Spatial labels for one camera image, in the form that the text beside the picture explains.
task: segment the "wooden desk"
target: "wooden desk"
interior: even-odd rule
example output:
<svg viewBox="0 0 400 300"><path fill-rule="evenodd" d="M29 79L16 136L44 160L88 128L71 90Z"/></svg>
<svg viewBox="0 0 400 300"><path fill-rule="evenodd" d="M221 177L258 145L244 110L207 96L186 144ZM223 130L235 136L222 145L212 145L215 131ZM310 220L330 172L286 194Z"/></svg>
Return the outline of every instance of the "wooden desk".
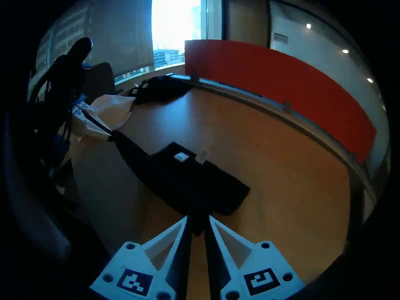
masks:
<svg viewBox="0 0 400 300"><path fill-rule="evenodd" d="M251 242L272 241L304 283L317 277L342 252L350 211L347 170L332 154L282 121L223 96L192 89L168 104L135 106L121 131L148 153L171 142L196 153L207 149L212 163L251 188L232 216L215 217ZM78 148L93 141L88 138L82 143L86 146ZM132 196L148 204L148 209L143 210L142 231L138 233L142 243L182 218L125 169L115 145L106 147L108 150L96 157L97 164L91 165L101 166L107 161L113 165L113 173L122 169L138 191L135 195L128 193L130 198L118 199L117 203L109 199L107 207L118 204L117 210L122 212L113 218L114 223L120 223L118 228L138 231L126 213L132 210ZM82 172L76 168L78 161L79 165L83 162L77 155L80 151L71 155L75 173ZM85 185L81 175L75 174L79 189ZM124 189L121 184L116 188ZM91 207L93 202L86 198L82 196L88 214L110 222L107 210L96 213L96 206ZM105 232L94 227L104 240L101 235ZM193 237L187 298L209 299L208 286L204 237Z"/></svg>

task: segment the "screw hole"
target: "screw hole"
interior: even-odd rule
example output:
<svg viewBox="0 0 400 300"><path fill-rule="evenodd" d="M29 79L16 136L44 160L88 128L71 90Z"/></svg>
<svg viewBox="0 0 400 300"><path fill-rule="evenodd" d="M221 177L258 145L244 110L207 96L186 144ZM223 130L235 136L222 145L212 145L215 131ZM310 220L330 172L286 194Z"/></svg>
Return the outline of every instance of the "screw hole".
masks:
<svg viewBox="0 0 400 300"><path fill-rule="evenodd" d="M282 278L284 281L291 281L293 279L293 275L291 273L286 273Z"/></svg>
<svg viewBox="0 0 400 300"><path fill-rule="evenodd" d="M240 297L239 293L237 291L235 291L235 290L230 291L225 296L226 300L238 300L239 297Z"/></svg>
<svg viewBox="0 0 400 300"><path fill-rule="evenodd" d="M167 292L159 292L157 294L157 300L170 300L171 299L171 295L168 294Z"/></svg>
<svg viewBox="0 0 400 300"><path fill-rule="evenodd" d="M135 248L135 245L132 244L132 243L129 243L129 244L126 245L126 249L128 249L128 250L132 250L134 248Z"/></svg>
<svg viewBox="0 0 400 300"><path fill-rule="evenodd" d="M103 280L106 282L106 283L110 283L110 282L112 282L113 281L113 276L111 275L111 274L104 274L104 276L103 276Z"/></svg>

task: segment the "wall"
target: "wall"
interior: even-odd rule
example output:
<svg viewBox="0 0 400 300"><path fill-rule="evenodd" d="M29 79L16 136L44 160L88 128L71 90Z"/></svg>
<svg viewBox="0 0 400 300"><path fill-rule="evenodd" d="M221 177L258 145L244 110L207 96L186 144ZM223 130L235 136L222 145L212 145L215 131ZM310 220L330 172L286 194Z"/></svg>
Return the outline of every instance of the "wall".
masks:
<svg viewBox="0 0 400 300"><path fill-rule="evenodd" d="M266 0L230 0L227 15L228 40L268 46Z"/></svg>
<svg viewBox="0 0 400 300"><path fill-rule="evenodd" d="M368 69L354 59L355 50L345 41L339 45L339 39L336 39L334 43L327 38L332 35L327 32L328 29L321 32L323 24L317 23L313 17L309 17L312 27L307 29L305 23L298 22L302 16L294 15L294 8L281 8L281 5L271 1L271 48L322 71L343 87L362 107L376 129L376 138L366 160L369 174L373 176L382 163L389 144L388 119L382 109L380 95L374 90L376 83L373 85L367 81ZM288 44L275 41L274 33L287 36ZM343 49L349 49L350 53L343 53Z"/></svg>

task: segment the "white wall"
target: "white wall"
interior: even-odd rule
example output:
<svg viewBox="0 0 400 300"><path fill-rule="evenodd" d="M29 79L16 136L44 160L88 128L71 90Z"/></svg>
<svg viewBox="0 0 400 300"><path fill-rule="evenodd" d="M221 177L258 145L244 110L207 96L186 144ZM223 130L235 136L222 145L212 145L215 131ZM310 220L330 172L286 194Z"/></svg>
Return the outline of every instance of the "white wall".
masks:
<svg viewBox="0 0 400 300"><path fill-rule="evenodd" d="M271 48L306 62L328 75L359 103L371 120L376 129L376 137L367 158L367 166L370 175L373 175L384 159L389 143L388 119L378 93L373 90L367 75L352 61L351 56L342 52L343 47L332 43L312 27L307 29L305 24L287 19L273 5L272 1ZM275 41L274 33L287 36L288 44Z"/></svg>

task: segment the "building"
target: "building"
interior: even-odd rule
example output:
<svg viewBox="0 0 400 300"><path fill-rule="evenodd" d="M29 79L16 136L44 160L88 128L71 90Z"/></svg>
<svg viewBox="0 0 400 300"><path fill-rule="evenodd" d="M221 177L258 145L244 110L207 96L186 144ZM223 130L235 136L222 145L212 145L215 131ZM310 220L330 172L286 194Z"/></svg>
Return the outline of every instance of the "building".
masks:
<svg viewBox="0 0 400 300"><path fill-rule="evenodd" d="M159 68L167 65L178 64L182 62L179 50L159 49L154 51L154 67Z"/></svg>

